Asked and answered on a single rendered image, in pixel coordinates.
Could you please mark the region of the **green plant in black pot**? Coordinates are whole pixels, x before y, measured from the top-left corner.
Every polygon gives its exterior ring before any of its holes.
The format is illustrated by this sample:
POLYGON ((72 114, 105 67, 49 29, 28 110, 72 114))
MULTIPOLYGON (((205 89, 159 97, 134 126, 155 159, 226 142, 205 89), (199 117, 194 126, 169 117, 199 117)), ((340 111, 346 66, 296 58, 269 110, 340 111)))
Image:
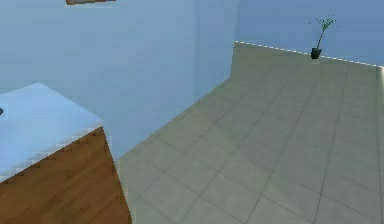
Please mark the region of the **green plant in black pot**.
POLYGON ((311 53, 310 53, 310 57, 315 60, 315 59, 318 59, 322 53, 322 49, 320 48, 320 44, 321 44, 321 41, 323 39, 323 36, 324 36, 324 33, 325 31, 333 24, 336 23, 336 19, 334 18, 334 16, 331 16, 331 17, 327 17, 325 19, 316 19, 316 22, 320 25, 321 27, 321 33, 320 33, 320 36, 319 36, 319 39, 317 41, 317 44, 315 47, 312 47, 311 48, 311 53))

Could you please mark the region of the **wooden cabinet with pale worktop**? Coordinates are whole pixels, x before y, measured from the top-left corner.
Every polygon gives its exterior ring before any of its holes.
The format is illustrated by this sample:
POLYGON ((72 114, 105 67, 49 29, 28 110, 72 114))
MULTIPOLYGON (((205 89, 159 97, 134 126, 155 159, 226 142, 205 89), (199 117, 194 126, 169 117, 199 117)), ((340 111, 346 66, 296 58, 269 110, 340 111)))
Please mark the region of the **wooden cabinet with pale worktop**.
POLYGON ((0 224, 133 224, 101 118, 42 83, 0 108, 0 224))

